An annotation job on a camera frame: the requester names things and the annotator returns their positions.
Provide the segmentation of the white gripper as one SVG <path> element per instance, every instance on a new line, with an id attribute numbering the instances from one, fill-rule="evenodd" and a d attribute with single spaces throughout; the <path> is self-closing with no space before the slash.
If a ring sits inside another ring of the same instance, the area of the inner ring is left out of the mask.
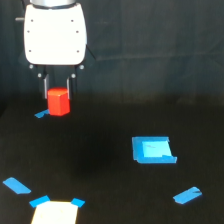
<path id="1" fill-rule="evenodd" d="M 90 67 L 95 56 L 87 43 L 84 11 L 79 2 L 22 2 L 23 51 L 19 62 L 40 68 L 68 66 L 80 70 Z M 43 98 L 48 97 L 49 75 L 41 77 Z M 77 92 L 77 75 L 67 78 L 68 98 Z"/>

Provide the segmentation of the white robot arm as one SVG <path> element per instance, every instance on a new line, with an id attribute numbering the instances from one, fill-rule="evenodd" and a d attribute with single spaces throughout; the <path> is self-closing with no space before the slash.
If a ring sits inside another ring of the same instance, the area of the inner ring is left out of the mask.
<path id="1" fill-rule="evenodd" d="M 21 0 L 24 57 L 31 68 L 41 68 L 38 77 L 43 81 L 43 95 L 47 99 L 49 74 L 47 66 L 71 66 L 74 71 L 66 80 L 68 98 L 72 96 L 71 79 L 75 69 L 82 66 L 86 55 L 94 57 L 87 44 L 87 30 L 82 5 L 77 0 Z"/>

